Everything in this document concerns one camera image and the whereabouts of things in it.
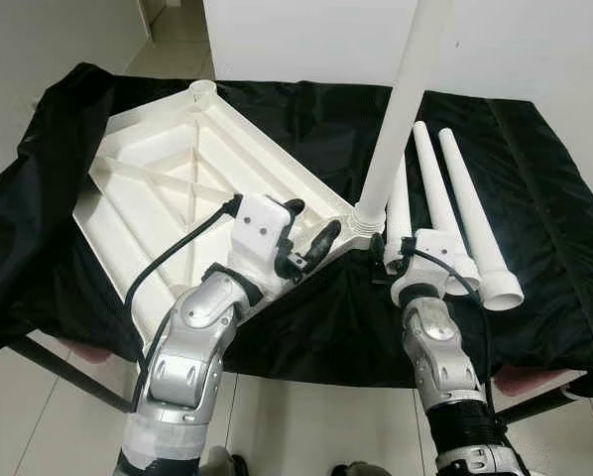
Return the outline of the black cloth table cover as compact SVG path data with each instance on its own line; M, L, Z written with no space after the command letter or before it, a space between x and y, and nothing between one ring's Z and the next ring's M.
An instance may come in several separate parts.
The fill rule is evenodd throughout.
M221 81L225 99L342 198L357 198L389 89L360 83ZM83 62L40 96L0 147L0 349L40 330L134 361L120 311L71 210L111 115L188 88L184 78L115 75ZM593 373L593 193L530 101L429 91L429 130L450 128L525 300L482 313L451 305L473 361ZM239 329L228 372L348 387L411 387L398 309L351 251Z

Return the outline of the black metal table leg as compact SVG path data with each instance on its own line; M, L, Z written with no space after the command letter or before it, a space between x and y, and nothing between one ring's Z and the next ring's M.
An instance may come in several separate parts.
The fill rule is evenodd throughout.
M490 386L497 417L513 425L527 418L565 407L573 401L583 400L573 393L572 387L581 385L582 376L576 372L513 378L496 378Z
M78 387L84 393L102 401L103 404L109 405L112 409L119 410L121 413L132 412L133 405L130 401L114 393L110 387L102 385L101 382L79 371L73 364L66 362L64 358L58 357L52 350L40 345L38 341L31 339L28 335L12 340L7 348L11 349L12 352L23 355L30 362L37 364L40 368L47 369L53 375L60 377L61 380Z

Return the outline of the grey left robot foot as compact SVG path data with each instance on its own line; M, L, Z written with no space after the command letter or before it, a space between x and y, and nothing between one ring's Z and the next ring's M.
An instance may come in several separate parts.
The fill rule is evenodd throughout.
M201 458L198 476L250 476L250 468L239 454L225 447L210 447Z

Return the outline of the grey robot foot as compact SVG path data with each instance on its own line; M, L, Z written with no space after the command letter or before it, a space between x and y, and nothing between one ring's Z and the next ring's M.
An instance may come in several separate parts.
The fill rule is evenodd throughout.
M336 464L329 472L329 476L389 476L389 472L372 463L355 461Z
M250 468L239 454L225 447L210 447L201 458L198 476L250 476Z

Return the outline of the grey right robot foot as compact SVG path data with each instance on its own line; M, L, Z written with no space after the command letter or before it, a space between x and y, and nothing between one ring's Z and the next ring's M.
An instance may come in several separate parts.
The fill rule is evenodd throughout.
M389 476L389 472L372 463L355 461L336 464L329 472L329 476Z

